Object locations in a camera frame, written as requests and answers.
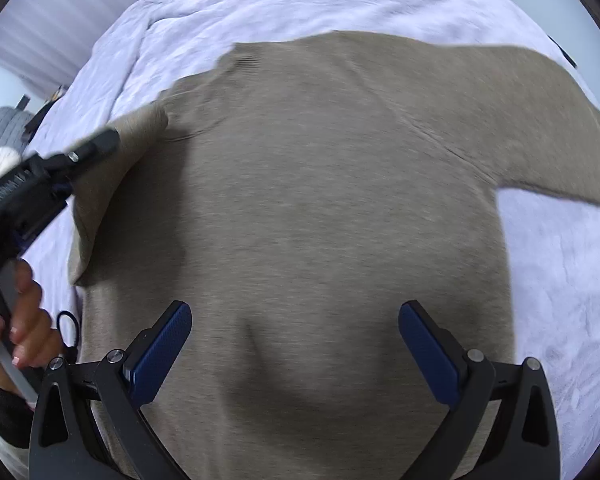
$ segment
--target metal screw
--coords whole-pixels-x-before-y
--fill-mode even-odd
[[[107,354],[107,361],[109,361],[110,363],[117,363],[124,356],[125,356],[125,353],[122,350],[119,350],[119,349],[112,350],[111,352],[109,352]]]
[[[466,356],[474,363],[480,363],[484,360],[484,354],[479,350],[472,348],[466,353]]]
[[[540,369],[540,361],[538,361],[538,359],[536,359],[535,357],[529,357],[526,360],[526,365],[531,368],[532,370],[539,370]]]
[[[51,368],[52,370],[58,370],[58,368],[60,368],[63,364],[64,359],[62,359],[61,357],[54,357],[53,359],[51,359],[51,361],[49,361],[49,368]]]

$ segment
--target bedsheet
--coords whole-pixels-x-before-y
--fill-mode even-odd
[[[176,79],[211,69],[236,42],[287,41],[329,30],[531,48],[568,70],[595,102],[558,47],[509,0],[140,0],[98,40],[30,150],[62,150],[151,101]],[[516,355],[518,362],[535,355],[544,363],[558,416],[562,476],[571,479],[600,442],[600,208],[516,189],[501,190],[498,206]],[[63,212],[26,254],[52,313],[79,308],[66,270],[73,228],[70,212]]]

